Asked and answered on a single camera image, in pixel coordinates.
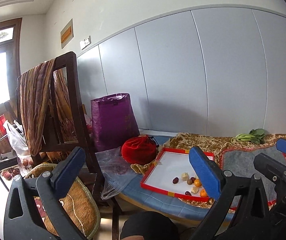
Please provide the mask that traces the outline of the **small orange mandarin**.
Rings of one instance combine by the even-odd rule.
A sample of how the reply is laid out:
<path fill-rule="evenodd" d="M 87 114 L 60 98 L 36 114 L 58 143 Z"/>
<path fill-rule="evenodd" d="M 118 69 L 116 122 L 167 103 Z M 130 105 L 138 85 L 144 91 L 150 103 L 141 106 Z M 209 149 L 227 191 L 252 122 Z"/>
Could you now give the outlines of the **small orange mandarin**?
<path fill-rule="evenodd" d="M 200 196 L 201 196 L 201 197 L 208 197 L 208 194 L 207 194 L 207 192 L 205 191 L 205 189 L 202 189 L 202 190 L 200 191 Z"/>

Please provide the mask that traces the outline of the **pale sugarcane chunk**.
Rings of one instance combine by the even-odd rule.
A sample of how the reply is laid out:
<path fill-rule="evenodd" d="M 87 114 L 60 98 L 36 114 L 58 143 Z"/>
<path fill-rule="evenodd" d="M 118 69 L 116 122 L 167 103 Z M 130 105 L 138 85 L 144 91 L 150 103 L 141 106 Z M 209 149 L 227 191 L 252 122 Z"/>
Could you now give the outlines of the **pale sugarcane chunk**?
<path fill-rule="evenodd" d="M 194 187 L 191 189 L 191 192 L 192 192 L 193 194 L 197 194 L 198 191 L 199 191 L 199 187 L 197 187 L 197 186 L 194 186 Z"/>
<path fill-rule="evenodd" d="M 181 178 L 183 181 L 187 181 L 189 179 L 189 174 L 187 172 L 182 173 Z"/>

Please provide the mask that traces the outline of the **large orange mandarin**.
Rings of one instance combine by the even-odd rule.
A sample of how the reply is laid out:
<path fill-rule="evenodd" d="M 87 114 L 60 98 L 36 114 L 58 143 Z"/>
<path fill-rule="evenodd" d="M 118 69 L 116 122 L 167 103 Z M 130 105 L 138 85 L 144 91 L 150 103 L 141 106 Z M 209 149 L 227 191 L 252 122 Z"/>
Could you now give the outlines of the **large orange mandarin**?
<path fill-rule="evenodd" d="M 194 185 L 195 185 L 196 187 L 201 187 L 201 186 L 202 186 L 202 183 L 201 183 L 200 179 L 195 179 Z"/>

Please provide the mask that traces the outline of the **dark red jujube date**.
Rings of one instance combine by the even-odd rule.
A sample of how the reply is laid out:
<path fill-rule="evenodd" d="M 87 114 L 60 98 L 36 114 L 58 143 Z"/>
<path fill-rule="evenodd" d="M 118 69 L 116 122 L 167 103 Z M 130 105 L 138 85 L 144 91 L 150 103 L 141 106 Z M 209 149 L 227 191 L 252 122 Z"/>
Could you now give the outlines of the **dark red jujube date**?
<path fill-rule="evenodd" d="M 178 182 L 179 182 L 179 178 L 178 177 L 174 178 L 173 181 L 172 181 L 173 184 L 177 184 Z"/>

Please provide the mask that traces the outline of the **green leafy vegetable bunch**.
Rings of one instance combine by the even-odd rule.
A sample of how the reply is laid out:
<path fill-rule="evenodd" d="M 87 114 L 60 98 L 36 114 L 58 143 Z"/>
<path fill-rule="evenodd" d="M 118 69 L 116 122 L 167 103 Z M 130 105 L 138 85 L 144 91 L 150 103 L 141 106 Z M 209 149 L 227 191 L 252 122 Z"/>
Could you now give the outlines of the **green leafy vegetable bunch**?
<path fill-rule="evenodd" d="M 231 142 L 251 142 L 256 145 L 264 144 L 265 130 L 262 128 L 252 129 L 249 133 L 242 133 L 231 138 Z"/>

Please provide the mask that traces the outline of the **blue quilted table cover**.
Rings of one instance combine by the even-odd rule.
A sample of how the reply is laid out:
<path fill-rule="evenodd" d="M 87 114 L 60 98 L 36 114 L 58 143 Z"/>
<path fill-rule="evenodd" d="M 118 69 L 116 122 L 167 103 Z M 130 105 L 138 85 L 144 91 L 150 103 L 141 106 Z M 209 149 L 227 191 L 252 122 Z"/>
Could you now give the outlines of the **blue quilted table cover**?
<path fill-rule="evenodd" d="M 178 198 L 143 189 L 140 186 L 142 178 L 142 174 L 136 173 L 136 177 L 117 196 L 144 210 L 161 212 L 174 219 L 201 221 L 210 209 L 191 206 Z"/>

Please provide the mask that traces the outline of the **red white shallow box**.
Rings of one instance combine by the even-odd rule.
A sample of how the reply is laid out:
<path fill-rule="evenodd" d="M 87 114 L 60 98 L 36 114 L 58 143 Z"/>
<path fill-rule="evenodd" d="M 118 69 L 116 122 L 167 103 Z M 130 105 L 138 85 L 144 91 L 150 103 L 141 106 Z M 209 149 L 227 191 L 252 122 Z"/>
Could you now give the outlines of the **red white shallow box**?
<path fill-rule="evenodd" d="M 209 163 L 214 162 L 214 155 L 205 152 L 200 157 L 195 150 L 177 150 L 174 148 L 164 148 L 157 156 L 150 169 L 145 173 L 140 185 L 156 193 L 164 194 L 174 198 L 184 200 L 194 200 L 197 202 L 207 202 L 210 198 L 217 199 L 220 195 L 220 184 L 213 175 L 210 174 Z M 188 185 L 187 181 L 181 178 L 182 173 L 187 172 L 189 179 L 195 177 L 200 179 L 202 186 L 197 194 L 193 194 L 191 189 L 195 186 Z M 178 177 L 179 182 L 173 184 L 174 178 Z M 205 189 L 208 197 L 201 197 L 200 191 Z"/>

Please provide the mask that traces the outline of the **white plastic bag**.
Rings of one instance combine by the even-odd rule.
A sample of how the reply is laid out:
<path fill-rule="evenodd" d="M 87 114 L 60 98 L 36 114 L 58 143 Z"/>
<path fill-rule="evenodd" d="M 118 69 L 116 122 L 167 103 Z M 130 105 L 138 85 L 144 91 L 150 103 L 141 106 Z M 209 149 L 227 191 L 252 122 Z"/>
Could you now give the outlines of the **white plastic bag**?
<path fill-rule="evenodd" d="M 25 136 L 23 135 L 23 127 L 16 120 L 12 125 L 8 120 L 3 124 L 6 130 L 9 143 L 13 150 L 19 155 L 29 155 L 29 149 Z"/>

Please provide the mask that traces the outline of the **clear plastic bag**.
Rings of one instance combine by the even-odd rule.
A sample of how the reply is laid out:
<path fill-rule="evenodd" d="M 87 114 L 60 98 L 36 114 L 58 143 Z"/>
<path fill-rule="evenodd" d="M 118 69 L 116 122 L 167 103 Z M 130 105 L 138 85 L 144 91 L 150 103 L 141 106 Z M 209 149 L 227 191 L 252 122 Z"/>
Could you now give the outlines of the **clear plastic bag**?
<path fill-rule="evenodd" d="M 130 164 L 123 159 L 119 147 L 97 152 L 96 157 L 105 179 L 102 200 L 117 196 L 136 177 Z"/>

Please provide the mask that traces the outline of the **purple gift bag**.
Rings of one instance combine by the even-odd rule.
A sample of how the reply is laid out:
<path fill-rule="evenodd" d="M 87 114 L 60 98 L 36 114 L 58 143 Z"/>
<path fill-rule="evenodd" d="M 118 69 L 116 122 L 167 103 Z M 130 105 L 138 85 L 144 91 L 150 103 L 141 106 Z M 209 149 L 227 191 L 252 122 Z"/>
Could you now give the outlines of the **purple gift bag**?
<path fill-rule="evenodd" d="M 91 100 L 91 117 L 93 142 L 98 152 L 118 148 L 139 135 L 128 93 Z"/>

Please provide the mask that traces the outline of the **striped brown scarf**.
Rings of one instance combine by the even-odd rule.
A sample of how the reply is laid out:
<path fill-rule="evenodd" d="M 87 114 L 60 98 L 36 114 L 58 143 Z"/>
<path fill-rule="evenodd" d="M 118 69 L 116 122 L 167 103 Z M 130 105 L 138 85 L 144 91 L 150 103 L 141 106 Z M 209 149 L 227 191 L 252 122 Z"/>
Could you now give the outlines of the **striped brown scarf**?
<path fill-rule="evenodd" d="M 21 74 L 18 80 L 19 109 L 27 146 L 31 156 L 41 152 L 46 112 L 53 113 L 50 87 L 54 84 L 59 128 L 65 141 L 76 141 L 67 81 L 63 71 L 55 70 L 56 58 L 40 63 Z"/>

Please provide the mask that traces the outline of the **red velvet drawstring pouch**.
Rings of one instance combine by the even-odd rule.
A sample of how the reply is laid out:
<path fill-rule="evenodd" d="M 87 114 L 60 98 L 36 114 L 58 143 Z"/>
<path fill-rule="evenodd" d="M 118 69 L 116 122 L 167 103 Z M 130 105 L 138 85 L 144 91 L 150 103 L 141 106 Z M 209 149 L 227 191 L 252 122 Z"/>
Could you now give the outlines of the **red velvet drawstring pouch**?
<path fill-rule="evenodd" d="M 140 135 L 128 139 L 121 147 L 121 155 L 129 164 L 146 165 L 158 154 L 159 145 L 153 137 Z"/>

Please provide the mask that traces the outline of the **white wall switch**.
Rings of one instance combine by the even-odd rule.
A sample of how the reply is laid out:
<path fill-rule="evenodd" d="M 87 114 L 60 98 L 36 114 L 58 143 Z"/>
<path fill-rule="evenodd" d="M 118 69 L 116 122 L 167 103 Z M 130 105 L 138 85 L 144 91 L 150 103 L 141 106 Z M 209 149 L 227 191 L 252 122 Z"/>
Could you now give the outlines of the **white wall switch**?
<path fill-rule="evenodd" d="M 84 50 L 87 46 L 91 45 L 91 36 L 86 37 L 80 41 L 80 49 Z"/>

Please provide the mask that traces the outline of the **wall plaque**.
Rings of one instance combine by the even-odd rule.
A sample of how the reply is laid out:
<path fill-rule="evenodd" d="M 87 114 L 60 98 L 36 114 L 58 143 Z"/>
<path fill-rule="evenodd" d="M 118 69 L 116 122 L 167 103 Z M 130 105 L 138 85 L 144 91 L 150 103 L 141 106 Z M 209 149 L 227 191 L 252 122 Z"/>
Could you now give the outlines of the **wall plaque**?
<path fill-rule="evenodd" d="M 70 19 L 70 21 L 67 23 L 67 25 L 65 25 L 63 30 L 60 32 L 61 49 L 63 49 L 68 44 L 68 42 L 70 42 L 72 40 L 73 37 L 74 37 L 73 20 Z"/>

